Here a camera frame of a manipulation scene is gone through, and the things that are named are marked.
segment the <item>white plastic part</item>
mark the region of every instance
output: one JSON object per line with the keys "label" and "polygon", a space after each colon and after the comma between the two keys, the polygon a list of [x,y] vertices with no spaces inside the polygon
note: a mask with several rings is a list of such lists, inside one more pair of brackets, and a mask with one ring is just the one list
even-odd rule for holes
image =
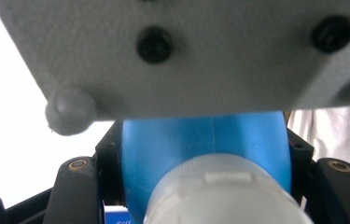
{"label": "white plastic part", "polygon": [[312,223],[262,169],[230,154],[203,155],[165,175],[144,223]]}
{"label": "white plastic part", "polygon": [[94,99],[84,90],[64,88],[54,92],[46,106],[49,127],[60,135],[87,130],[96,120]]}

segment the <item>gray plastic panel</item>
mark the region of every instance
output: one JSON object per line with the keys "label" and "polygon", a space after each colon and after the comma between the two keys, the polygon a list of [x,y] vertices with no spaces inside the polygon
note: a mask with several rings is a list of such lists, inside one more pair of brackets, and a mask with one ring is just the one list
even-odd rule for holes
{"label": "gray plastic panel", "polygon": [[[98,119],[200,116],[350,105],[350,44],[309,41],[350,1],[0,0],[0,17],[48,98],[87,91]],[[136,39],[165,29],[174,52],[148,64]]]}

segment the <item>white wall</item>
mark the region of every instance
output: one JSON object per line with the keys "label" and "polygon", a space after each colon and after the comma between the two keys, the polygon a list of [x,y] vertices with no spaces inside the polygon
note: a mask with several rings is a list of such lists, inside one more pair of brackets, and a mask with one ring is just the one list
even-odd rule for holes
{"label": "white wall", "polygon": [[45,120],[46,99],[0,22],[0,197],[5,207],[21,202],[55,180],[59,166],[91,156],[111,122],[62,137]]}

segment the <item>white fabric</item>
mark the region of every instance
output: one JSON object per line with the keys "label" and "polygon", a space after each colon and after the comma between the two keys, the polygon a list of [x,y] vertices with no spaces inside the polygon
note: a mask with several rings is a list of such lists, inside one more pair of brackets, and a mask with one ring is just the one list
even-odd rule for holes
{"label": "white fabric", "polygon": [[350,106],[292,111],[288,128],[315,147],[314,160],[350,162]]}

